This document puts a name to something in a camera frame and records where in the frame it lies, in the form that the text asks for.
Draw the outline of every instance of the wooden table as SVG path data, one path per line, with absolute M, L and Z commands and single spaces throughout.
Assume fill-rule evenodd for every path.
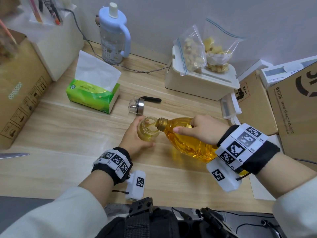
M 93 44 L 101 53 L 99 44 Z M 86 44 L 84 51 L 92 54 Z M 164 64 L 130 55 L 123 65 L 154 70 Z M 0 160 L 0 196 L 55 199 L 77 186 L 91 171 L 92 163 L 105 150 L 116 147 L 133 115 L 128 114 L 133 96 L 152 96 L 161 104 L 146 102 L 144 115 L 173 119 L 209 114 L 223 122 L 220 102 L 166 89 L 165 70 L 140 74 L 117 67 L 120 96 L 110 115 L 70 102 L 66 87 L 75 76 L 77 60 L 53 83 L 27 121 L 10 150 L 30 156 Z M 155 148 L 133 157 L 133 169 L 146 173 L 144 196 L 154 204 L 188 208 L 271 212 L 271 201 L 253 198 L 249 178 L 237 191 L 226 193 L 208 173 L 206 164 L 178 152 L 164 133 Z M 125 190 L 126 184 L 116 189 Z M 125 195 L 113 193 L 110 202 L 126 203 Z

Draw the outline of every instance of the sleeve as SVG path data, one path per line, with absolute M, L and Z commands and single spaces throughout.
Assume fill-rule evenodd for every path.
M 22 216 L 0 238 L 90 238 L 106 224 L 106 213 L 97 199 L 88 190 L 73 187 L 53 202 Z
M 288 238 L 317 234 L 317 177 L 278 198 L 273 214 Z

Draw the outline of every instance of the green tissue package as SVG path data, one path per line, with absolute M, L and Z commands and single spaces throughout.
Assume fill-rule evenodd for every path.
M 74 79 L 66 89 L 70 101 L 110 113 L 119 96 L 120 84 L 112 92 L 82 80 Z

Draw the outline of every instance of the wrist strap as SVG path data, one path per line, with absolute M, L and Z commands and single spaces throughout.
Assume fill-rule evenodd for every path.
M 216 154 L 235 172 L 257 174 L 280 149 L 268 136 L 244 123 L 231 126 L 220 139 Z
M 91 172 L 99 169 L 113 179 L 113 184 L 119 184 L 126 180 L 132 168 L 129 152 L 124 148 L 113 148 L 105 151 L 94 163 Z

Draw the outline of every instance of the brown cardboard box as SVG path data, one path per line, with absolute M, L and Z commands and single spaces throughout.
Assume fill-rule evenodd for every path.
M 317 62 L 270 87 L 268 95 L 285 154 L 316 162 Z
M 10 32 L 19 45 L 19 53 L 0 65 L 0 149 L 11 146 L 52 82 L 26 36 Z
M 20 5 L 20 0 L 0 0 L 0 17 L 15 10 Z
M 268 136 L 278 133 L 267 92 L 256 71 L 241 81 L 236 98 L 242 111 L 237 115 L 240 123 L 247 123 Z

